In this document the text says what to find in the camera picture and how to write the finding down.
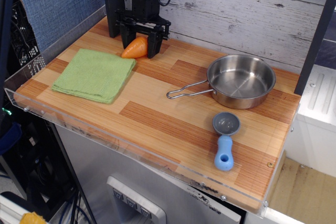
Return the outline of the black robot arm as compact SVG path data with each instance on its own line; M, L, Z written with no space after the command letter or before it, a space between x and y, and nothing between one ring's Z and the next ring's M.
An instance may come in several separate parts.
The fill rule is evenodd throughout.
M167 6L161 0L131 0L130 10L117 10L116 24L120 28L123 47L132 43L137 33L147 36L148 58L160 52L163 40L170 37L171 22L160 16L160 8Z

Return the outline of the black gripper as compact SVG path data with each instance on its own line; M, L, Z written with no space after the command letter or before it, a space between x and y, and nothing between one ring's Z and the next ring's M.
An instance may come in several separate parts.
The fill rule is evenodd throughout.
M148 20L135 17L130 10L119 9L116 13L124 49L135 40L137 33L148 35L148 58L152 59L160 52L162 39L170 39L171 22L160 16Z

